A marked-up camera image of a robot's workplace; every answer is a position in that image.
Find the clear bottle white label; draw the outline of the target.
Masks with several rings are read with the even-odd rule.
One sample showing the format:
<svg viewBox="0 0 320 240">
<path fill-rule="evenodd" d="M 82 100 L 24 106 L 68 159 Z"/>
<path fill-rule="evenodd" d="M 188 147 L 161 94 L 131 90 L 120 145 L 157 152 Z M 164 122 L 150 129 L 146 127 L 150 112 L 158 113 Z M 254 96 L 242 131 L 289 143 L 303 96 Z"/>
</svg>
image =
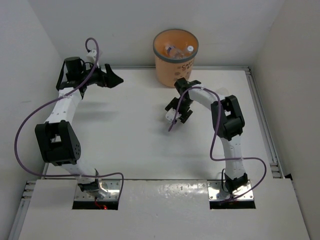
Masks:
<svg viewBox="0 0 320 240">
<path fill-rule="evenodd" d="M 194 49 L 194 47 L 192 45 L 188 45 L 183 51 L 184 57 L 190 56 L 194 52 L 194 50 L 195 49 Z"/>
</svg>

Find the clear bottle blue label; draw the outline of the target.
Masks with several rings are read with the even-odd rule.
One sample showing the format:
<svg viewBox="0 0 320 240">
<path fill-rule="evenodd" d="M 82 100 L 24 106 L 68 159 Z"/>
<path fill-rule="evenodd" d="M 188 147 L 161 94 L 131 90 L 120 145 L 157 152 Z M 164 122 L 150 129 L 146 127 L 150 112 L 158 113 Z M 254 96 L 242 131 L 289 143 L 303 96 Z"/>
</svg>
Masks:
<svg viewBox="0 0 320 240">
<path fill-rule="evenodd" d="M 179 60 L 187 57 L 180 48 L 177 48 L 174 45 L 168 44 L 164 47 L 164 50 L 166 55 L 171 59 Z"/>
</svg>

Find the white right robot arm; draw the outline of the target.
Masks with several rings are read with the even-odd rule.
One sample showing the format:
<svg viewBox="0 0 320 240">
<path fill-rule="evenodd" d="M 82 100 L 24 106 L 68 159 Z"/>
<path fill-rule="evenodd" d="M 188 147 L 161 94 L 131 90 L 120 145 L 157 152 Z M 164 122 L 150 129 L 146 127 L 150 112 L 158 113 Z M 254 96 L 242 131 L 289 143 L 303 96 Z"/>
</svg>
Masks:
<svg viewBox="0 0 320 240">
<path fill-rule="evenodd" d="M 245 120 L 234 95 L 222 96 L 205 88 L 198 80 L 187 81 L 179 78 L 174 87 L 179 93 L 165 107 L 165 118 L 171 123 L 169 129 L 180 121 L 185 123 L 193 111 L 190 106 L 197 102 L 211 112 L 214 133 L 221 140 L 224 159 L 224 191 L 230 195 L 248 182 L 248 175 L 243 165 L 241 135 Z"/>
</svg>

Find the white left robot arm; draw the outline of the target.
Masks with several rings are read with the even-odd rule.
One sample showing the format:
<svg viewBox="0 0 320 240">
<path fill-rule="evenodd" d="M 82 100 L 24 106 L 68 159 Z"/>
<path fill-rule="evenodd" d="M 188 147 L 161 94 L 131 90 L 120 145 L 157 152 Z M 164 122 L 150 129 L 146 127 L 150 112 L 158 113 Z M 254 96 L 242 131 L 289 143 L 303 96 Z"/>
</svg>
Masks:
<svg viewBox="0 0 320 240">
<path fill-rule="evenodd" d="M 72 121 L 88 86 L 111 89 L 123 83 L 109 64 L 104 66 L 105 70 L 99 66 L 88 69 L 80 57 L 66 58 L 56 84 L 60 99 L 45 122 L 35 127 L 43 161 L 74 175 L 80 190 L 98 199 L 108 195 L 108 187 L 98 179 L 98 171 L 81 159 L 81 144 Z"/>
</svg>

